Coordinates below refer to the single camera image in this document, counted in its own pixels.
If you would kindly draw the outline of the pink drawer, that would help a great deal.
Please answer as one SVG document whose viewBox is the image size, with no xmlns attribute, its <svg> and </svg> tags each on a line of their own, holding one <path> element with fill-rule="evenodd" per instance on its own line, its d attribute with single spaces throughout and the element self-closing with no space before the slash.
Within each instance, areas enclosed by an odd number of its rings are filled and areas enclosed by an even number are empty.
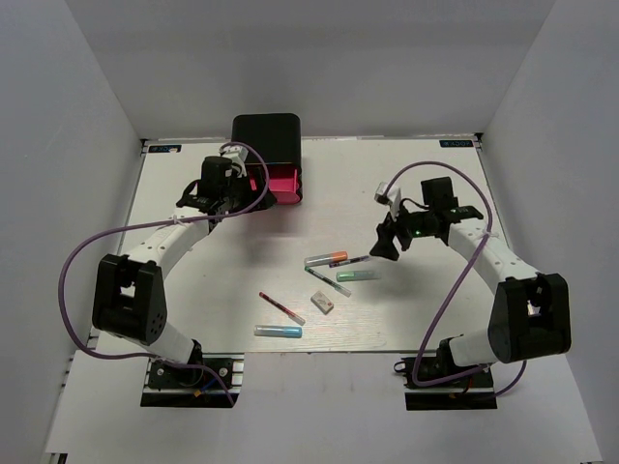
<svg viewBox="0 0 619 464">
<path fill-rule="evenodd" d="M 269 192 L 256 206 L 257 210 L 274 205 L 294 205 L 302 200 L 301 170 L 293 164 L 268 164 Z M 251 190 L 258 195 L 263 190 L 264 171 L 257 164 L 247 168 Z"/>
</svg>

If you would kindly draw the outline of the white eraser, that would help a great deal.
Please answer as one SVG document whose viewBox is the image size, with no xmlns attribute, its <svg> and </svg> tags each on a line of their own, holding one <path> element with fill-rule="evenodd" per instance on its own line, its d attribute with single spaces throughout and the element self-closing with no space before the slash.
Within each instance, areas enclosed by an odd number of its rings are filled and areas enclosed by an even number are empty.
<svg viewBox="0 0 619 464">
<path fill-rule="evenodd" d="M 316 291 L 310 301 L 323 313 L 329 314 L 335 307 L 334 303 L 321 291 Z"/>
</svg>

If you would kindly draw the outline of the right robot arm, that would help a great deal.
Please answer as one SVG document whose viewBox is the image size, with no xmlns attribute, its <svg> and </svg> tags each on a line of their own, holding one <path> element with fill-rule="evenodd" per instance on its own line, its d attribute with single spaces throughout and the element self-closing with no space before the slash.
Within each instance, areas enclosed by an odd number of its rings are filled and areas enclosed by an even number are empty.
<svg viewBox="0 0 619 464">
<path fill-rule="evenodd" d="M 397 186 L 381 183 L 374 199 L 388 206 L 376 227 L 373 257 L 396 261 L 413 240 L 433 237 L 458 253 L 493 295 L 486 327 L 442 340 L 435 362 L 415 360 L 411 381 L 422 388 L 456 386 L 495 363 L 515 363 L 560 355 L 572 346 L 569 286 L 559 274 L 527 264 L 488 229 L 489 217 L 461 206 L 450 178 L 422 183 L 424 206 L 410 212 Z"/>
</svg>

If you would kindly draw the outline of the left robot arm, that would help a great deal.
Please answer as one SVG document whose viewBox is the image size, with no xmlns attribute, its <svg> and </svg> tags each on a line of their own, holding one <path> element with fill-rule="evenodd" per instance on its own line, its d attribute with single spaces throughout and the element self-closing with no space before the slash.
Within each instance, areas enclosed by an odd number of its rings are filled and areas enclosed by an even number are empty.
<svg viewBox="0 0 619 464">
<path fill-rule="evenodd" d="M 169 220 L 123 255 L 108 254 L 98 268 L 92 322 L 171 364 L 182 385 L 198 383 L 204 361 L 198 343 L 167 321 L 164 280 L 194 245 L 226 217 L 258 208 L 269 193 L 269 173 L 250 173 L 244 157 L 210 156 L 189 183 Z"/>
</svg>

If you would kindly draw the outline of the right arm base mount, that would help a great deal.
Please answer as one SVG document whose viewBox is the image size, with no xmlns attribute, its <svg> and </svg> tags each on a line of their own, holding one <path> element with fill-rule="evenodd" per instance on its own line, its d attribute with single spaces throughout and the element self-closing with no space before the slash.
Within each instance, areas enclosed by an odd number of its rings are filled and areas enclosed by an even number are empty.
<svg viewBox="0 0 619 464">
<path fill-rule="evenodd" d="M 394 364 L 394 372 L 404 380 L 407 411 L 481 411 L 497 408 L 494 382 L 488 370 L 452 382 L 420 387 L 412 377 L 415 360 L 415 357 L 406 357 Z"/>
</svg>

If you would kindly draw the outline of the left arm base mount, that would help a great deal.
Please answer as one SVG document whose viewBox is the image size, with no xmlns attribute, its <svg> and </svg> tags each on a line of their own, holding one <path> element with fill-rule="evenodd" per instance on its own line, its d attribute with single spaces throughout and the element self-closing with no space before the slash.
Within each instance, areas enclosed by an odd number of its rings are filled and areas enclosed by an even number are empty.
<svg viewBox="0 0 619 464">
<path fill-rule="evenodd" d="M 233 401 L 240 395 L 244 354 L 205 354 L 203 364 L 219 375 Z M 220 382 L 210 372 L 178 369 L 155 361 L 147 364 L 140 406 L 147 408 L 230 409 Z"/>
</svg>

